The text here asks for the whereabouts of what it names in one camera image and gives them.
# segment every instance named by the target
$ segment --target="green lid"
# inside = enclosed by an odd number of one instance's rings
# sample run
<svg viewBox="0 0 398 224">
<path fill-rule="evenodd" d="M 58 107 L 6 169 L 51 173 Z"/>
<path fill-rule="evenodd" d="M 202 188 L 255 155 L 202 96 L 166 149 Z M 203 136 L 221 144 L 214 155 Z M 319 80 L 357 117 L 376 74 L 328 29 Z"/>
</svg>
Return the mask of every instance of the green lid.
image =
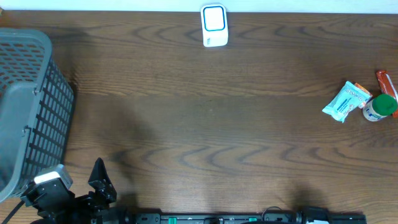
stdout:
<svg viewBox="0 0 398 224">
<path fill-rule="evenodd" d="M 373 99 L 372 107 L 381 116 L 389 116 L 397 110 L 397 101 L 394 97 L 381 94 Z"/>
</svg>

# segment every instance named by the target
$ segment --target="white device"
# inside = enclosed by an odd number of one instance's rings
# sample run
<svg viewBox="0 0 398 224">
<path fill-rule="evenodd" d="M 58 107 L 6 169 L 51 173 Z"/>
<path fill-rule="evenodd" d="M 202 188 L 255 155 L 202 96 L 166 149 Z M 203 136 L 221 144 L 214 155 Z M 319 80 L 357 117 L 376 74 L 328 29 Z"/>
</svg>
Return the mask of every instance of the white device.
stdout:
<svg viewBox="0 0 398 224">
<path fill-rule="evenodd" d="M 61 179 L 67 189 L 72 186 L 72 178 L 70 178 L 68 171 L 62 164 L 41 170 L 37 176 L 35 176 L 34 182 L 35 184 L 41 184 L 57 178 Z"/>
<path fill-rule="evenodd" d="M 228 23 L 225 7 L 220 4 L 203 6 L 200 15 L 203 45 L 205 47 L 226 45 L 228 43 Z"/>
</svg>

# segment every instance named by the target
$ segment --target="device screen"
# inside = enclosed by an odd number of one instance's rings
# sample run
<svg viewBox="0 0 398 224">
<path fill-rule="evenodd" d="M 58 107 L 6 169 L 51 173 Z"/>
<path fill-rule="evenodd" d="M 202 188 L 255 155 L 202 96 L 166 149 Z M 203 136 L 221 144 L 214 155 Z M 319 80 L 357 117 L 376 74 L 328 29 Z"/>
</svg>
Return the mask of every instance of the device screen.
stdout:
<svg viewBox="0 0 398 224">
<path fill-rule="evenodd" d="M 207 31 L 223 30 L 225 28 L 224 10 L 222 7 L 206 7 L 203 10 L 203 15 Z"/>
</svg>

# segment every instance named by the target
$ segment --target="snack packet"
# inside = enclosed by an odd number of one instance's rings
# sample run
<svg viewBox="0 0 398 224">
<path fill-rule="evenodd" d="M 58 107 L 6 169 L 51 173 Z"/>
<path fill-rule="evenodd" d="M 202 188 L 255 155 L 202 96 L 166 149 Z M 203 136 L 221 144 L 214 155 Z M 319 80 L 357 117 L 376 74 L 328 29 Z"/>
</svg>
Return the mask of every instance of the snack packet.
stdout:
<svg viewBox="0 0 398 224">
<path fill-rule="evenodd" d="M 362 109 L 365 107 L 366 103 L 368 103 L 368 101 L 372 98 L 373 95 L 369 91 L 367 91 L 365 88 L 363 88 L 360 84 L 355 83 L 355 86 L 360 88 L 362 91 L 364 91 L 366 94 L 368 94 L 370 96 L 368 99 L 365 99 L 361 104 L 359 104 L 358 107 Z"/>
<path fill-rule="evenodd" d="M 387 71 L 379 70 L 376 72 L 376 76 L 377 76 L 377 80 L 379 81 L 379 86 L 380 86 L 381 92 L 394 97 L 398 102 L 397 91 L 394 88 L 394 85 L 392 84 L 392 81 L 390 79 L 390 76 L 387 74 Z M 394 118 L 398 118 L 398 110 L 393 112 L 392 116 Z"/>
<path fill-rule="evenodd" d="M 322 112 L 344 123 L 348 113 L 370 97 L 369 94 L 347 81 L 337 96 L 322 110 Z"/>
</svg>

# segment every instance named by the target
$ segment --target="red package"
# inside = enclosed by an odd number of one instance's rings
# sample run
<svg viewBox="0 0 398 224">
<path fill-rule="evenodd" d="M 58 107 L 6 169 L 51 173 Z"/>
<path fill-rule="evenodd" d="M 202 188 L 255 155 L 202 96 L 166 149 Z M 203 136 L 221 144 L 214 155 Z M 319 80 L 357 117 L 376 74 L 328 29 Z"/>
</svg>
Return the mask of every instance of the red package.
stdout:
<svg viewBox="0 0 398 224">
<path fill-rule="evenodd" d="M 388 94 L 388 95 L 394 97 L 398 102 L 397 91 L 394 88 L 394 85 L 392 84 L 392 81 L 390 79 L 390 76 L 387 74 L 387 71 L 379 70 L 376 72 L 376 76 L 377 76 L 377 80 L 379 81 L 381 91 L 385 94 Z M 394 118 L 398 118 L 398 110 L 393 112 L 392 116 Z"/>
</svg>

